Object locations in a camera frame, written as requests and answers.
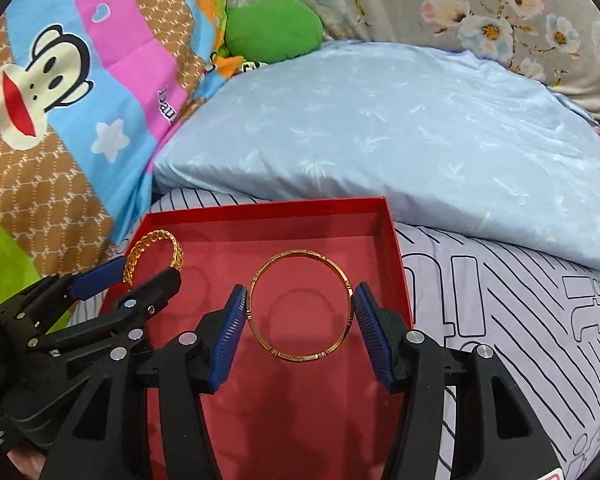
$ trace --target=colorful blanket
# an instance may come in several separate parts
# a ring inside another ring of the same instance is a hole
[[[39,275],[94,266],[148,208],[156,151],[243,62],[216,55],[225,3],[10,3],[0,18],[0,240],[16,242],[29,275],[32,263]]]

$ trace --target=silver screw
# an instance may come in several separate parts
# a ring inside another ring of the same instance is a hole
[[[138,339],[140,339],[144,335],[144,332],[141,328],[135,328],[131,332],[129,332],[128,335],[131,341],[138,341]]]
[[[195,332],[185,332],[184,334],[180,334],[180,337],[178,338],[178,342],[185,346],[193,345],[197,340],[198,336]]]
[[[114,361],[122,361],[122,359],[126,357],[126,348],[123,348],[122,346],[114,348],[109,354],[109,357]]]
[[[487,345],[480,345],[477,349],[478,355],[485,359],[491,359],[493,357],[493,348]]]
[[[424,341],[424,334],[418,330],[411,330],[407,333],[407,341],[419,345]]]

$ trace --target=blue pillow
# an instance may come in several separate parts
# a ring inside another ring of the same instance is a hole
[[[385,195],[394,219],[600,270],[600,138],[469,52],[333,42],[231,79],[158,154],[162,191]]]

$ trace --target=gold bangle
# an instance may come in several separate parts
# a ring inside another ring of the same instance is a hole
[[[136,271],[136,264],[138,263],[140,256],[142,256],[142,253],[144,253],[144,250],[148,246],[160,240],[170,240],[173,244],[173,256],[171,258],[170,267],[173,267],[176,270],[182,268],[182,246],[180,245],[180,242],[176,240],[176,237],[165,229],[151,231],[136,242],[131,249],[129,256],[126,258],[125,269],[122,276],[123,281],[129,287],[133,286],[134,272]]]
[[[265,341],[265,339],[262,337],[262,334],[260,334],[260,332],[258,331],[258,329],[255,325],[255,322],[253,321],[253,313],[251,311],[251,298],[253,297],[253,289],[256,285],[256,282],[260,279],[262,273],[269,266],[271,266],[274,262],[276,262],[278,260],[282,260],[284,258],[293,258],[293,257],[297,257],[297,256],[311,258],[312,260],[317,260],[318,262],[324,263],[340,278],[340,281],[342,282],[342,284],[345,286],[345,288],[347,290],[348,301],[349,301],[349,319],[347,319],[347,325],[346,325],[344,331],[342,332],[342,334],[340,335],[340,337],[337,339],[337,341],[334,344],[332,344],[324,352],[320,352],[317,354],[291,355],[291,354],[285,354],[284,352],[280,352],[280,351],[276,350],[275,348],[273,348],[273,346],[271,346],[269,343],[267,343]],[[247,300],[246,300],[244,309],[245,309],[245,312],[247,315],[247,320],[249,321],[249,326],[251,327],[251,331],[253,332],[253,335],[256,336],[256,339],[258,340],[258,342],[262,345],[262,347],[267,352],[269,352],[272,355],[275,355],[276,357],[280,357],[281,359],[284,359],[285,361],[292,361],[295,363],[304,363],[307,361],[315,361],[315,360],[321,359],[321,358],[329,355],[338,346],[340,346],[342,344],[342,342],[344,341],[344,338],[346,338],[347,334],[349,334],[351,324],[353,323],[353,312],[354,312],[354,310],[353,310],[353,290],[351,289],[351,285],[349,285],[349,280],[347,279],[345,273],[342,272],[342,269],[339,266],[337,266],[335,263],[333,263],[333,261],[328,259],[326,256],[323,256],[320,253],[315,253],[314,251],[309,251],[306,249],[284,251],[283,253],[272,256],[267,261],[267,263],[265,263],[262,266],[262,268],[258,272],[256,272],[255,276],[251,280],[251,285],[250,285],[249,291],[247,293]]]

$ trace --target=red box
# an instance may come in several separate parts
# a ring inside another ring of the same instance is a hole
[[[289,249],[336,262],[351,285],[368,282],[378,303],[413,327],[394,224],[384,198],[259,203],[150,214],[130,247],[154,229],[169,230],[184,250],[182,287],[148,323],[156,348],[195,329],[224,306],[235,283]],[[143,282],[169,265],[171,244],[149,247],[136,268]],[[256,286],[253,315],[262,335],[291,354],[326,349],[349,312],[337,277],[323,264],[292,258],[274,264]],[[165,479],[157,391],[149,396],[154,479]],[[381,477],[401,396],[375,380],[356,322],[331,355],[295,364],[271,356],[248,325],[228,381],[203,396],[206,422],[224,480],[370,480]]]

